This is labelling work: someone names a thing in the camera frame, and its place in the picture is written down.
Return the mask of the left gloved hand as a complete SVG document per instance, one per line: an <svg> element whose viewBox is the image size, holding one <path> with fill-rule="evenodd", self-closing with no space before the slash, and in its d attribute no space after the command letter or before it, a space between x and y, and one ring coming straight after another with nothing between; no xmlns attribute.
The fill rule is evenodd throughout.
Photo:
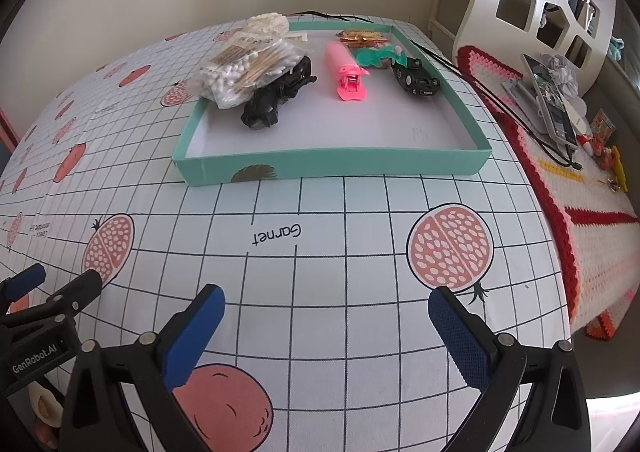
<svg viewBox="0 0 640 452"><path fill-rule="evenodd" d="M1 450L60 450L64 401L47 377L2 396Z"/></svg>

